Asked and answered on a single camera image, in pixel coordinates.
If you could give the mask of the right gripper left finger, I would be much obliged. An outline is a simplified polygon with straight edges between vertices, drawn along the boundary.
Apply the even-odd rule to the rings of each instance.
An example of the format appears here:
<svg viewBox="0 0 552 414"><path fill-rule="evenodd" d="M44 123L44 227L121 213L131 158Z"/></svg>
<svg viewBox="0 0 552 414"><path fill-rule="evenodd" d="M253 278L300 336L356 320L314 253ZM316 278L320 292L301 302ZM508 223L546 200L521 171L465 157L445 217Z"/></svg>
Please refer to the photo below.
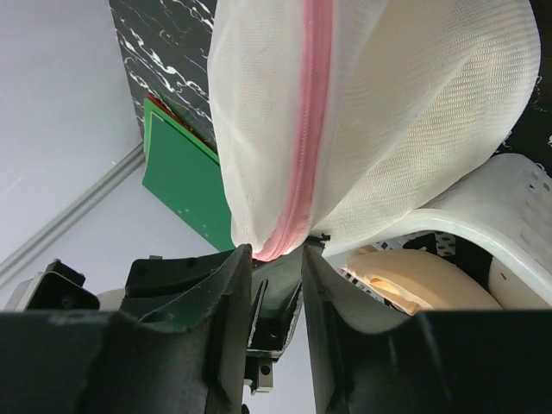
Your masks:
<svg viewBox="0 0 552 414"><path fill-rule="evenodd" d="M249 335L249 245L137 260L94 295L60 261L1 314L4 413L238 413Z"/></svg>

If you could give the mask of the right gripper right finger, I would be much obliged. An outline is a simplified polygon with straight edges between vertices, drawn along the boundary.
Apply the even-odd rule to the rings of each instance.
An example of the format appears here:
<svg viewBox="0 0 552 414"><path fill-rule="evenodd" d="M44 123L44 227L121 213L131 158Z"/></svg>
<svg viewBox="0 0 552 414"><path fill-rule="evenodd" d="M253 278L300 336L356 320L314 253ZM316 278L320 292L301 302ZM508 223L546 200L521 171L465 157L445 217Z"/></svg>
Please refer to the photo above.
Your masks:
<svg viewBox="0 0 552 414"><path fill-rule="evenodd" d="M550 412L549 311L409 317L313 248L303 251L301 274L317 412Z"/></svg>

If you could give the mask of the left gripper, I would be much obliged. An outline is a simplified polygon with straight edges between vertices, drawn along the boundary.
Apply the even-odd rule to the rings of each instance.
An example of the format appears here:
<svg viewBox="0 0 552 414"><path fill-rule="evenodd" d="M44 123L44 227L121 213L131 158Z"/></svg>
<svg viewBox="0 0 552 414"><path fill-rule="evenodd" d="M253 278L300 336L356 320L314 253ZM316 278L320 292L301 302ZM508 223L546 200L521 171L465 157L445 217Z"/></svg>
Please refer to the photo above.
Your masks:
<svg viewBox="0 0 552 414"><path fill-rule="evenodd" d="M247 248L135 261L122 311L141 326L127 340L131 395L238 395L273 389L273 365L303 305L302 251L254 260Z"/></svg>

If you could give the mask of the white pink mesh laundry bag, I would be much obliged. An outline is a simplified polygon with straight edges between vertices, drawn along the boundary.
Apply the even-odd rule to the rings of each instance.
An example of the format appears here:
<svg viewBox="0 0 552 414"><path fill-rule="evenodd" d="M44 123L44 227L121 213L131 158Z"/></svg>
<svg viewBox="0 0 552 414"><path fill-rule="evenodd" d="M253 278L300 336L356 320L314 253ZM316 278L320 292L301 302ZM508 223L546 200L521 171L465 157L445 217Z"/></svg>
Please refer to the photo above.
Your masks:
<svg viewBox="0 0 552 414"><path fill-rule="evenodd" d="M235 245L363 242L487 161L536 82L527 1L221 1L210 112Z"/></svg>

